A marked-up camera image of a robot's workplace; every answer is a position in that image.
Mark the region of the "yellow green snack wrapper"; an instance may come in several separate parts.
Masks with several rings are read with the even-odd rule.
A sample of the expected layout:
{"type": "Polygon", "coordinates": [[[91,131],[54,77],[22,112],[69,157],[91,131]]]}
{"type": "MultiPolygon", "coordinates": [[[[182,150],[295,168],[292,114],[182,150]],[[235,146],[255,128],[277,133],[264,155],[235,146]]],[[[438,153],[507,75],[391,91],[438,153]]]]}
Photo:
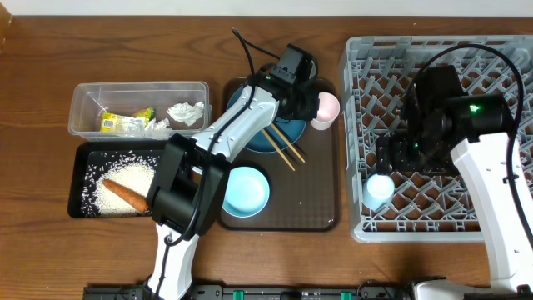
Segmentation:
{"type": "Polygon", "coordinates": [[[101,120],[101,132],[137,132],[142,131],[152,119],[154,107],[144,108],[131,116],[105,112],[101,120]]]}

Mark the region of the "light blue plastic cup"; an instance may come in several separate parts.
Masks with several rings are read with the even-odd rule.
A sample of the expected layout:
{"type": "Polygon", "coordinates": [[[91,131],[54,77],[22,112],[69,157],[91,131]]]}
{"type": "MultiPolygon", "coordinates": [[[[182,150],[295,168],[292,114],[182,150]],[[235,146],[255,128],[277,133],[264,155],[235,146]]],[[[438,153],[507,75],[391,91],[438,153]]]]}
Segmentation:
{"type": "Polygon", "coordinates": [[[388,204],[393,199],[395,183],[387,175],[373,174],[363,185],[363,204],[371,209],[377,210],[381,206],[388,204]]]}

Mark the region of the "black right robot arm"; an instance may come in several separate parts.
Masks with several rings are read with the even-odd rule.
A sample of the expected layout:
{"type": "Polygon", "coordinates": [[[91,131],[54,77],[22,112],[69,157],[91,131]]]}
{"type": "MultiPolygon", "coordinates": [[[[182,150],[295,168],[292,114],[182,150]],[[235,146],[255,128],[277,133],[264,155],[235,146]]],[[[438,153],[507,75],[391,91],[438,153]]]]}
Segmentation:
{"type": "Polygon", "coordinates": [[[428,67],[406,95],[404,133],[376,141],[376,171],[459,175],[482,232],[491,294],[532,297],[532,196],[515,115],[500,94],[469,95],[452,66],[428,67]]]}

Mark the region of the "orange carrot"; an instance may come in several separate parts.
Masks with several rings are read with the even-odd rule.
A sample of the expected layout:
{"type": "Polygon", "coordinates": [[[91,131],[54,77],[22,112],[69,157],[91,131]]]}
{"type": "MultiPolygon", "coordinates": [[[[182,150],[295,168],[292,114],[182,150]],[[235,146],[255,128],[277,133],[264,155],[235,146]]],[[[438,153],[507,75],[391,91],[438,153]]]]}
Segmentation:
{"type": "Polygon", "coordinates": [[[123,185],[120,185],[109,179],[104,179],[102,183],[105,188],[116,194],[124,202],[128,203],[130,206],[132,206],[139,212],[144,213],[149,210],[145,198],[137,192],[134,192],[128,187],[124,187],[123,185]]]}

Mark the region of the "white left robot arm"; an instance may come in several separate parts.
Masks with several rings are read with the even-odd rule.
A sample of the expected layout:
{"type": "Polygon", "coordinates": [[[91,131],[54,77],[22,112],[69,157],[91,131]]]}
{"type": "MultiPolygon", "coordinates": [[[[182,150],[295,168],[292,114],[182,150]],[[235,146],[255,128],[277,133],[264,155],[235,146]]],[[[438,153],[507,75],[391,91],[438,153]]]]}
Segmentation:
{"type": "Polygon", "coordinates": [[[238,99],[212,125],[190,138],[176,133],[167,140],[147,194],[158,246],[146,297],[186,294],[198,239],[222,209],[232,161],[277,118],[316,117],[317,74],[315,58],[289,44],[277,62],[252,72],[238,99]]]}

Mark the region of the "pink plastic cup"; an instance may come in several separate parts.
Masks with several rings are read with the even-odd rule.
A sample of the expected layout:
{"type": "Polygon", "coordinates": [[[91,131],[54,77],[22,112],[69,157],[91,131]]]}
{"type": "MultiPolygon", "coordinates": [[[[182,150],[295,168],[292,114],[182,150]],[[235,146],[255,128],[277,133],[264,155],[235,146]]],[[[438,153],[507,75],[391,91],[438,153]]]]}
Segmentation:
{"type": "Polygon", "coordinates": [[[336,96],[328,92],[320,92],[317,115],[310,121],[310,124],[316,130],[326,130],[334,123],[340,111],[341,105],[336,96]]]}

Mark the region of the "light blue bowl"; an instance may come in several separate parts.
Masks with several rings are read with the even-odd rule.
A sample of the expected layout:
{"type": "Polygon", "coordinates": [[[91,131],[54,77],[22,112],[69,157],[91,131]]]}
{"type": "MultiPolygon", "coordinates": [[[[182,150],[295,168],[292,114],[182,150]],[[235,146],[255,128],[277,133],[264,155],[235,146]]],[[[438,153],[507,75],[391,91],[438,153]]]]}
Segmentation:
{"type": "Polygon", "coordinates": [[[267,205],[270,191],[267,177],[258,169],[235,167],[229,174],[222,208],[236,218],[252,217],[267,205]]]}

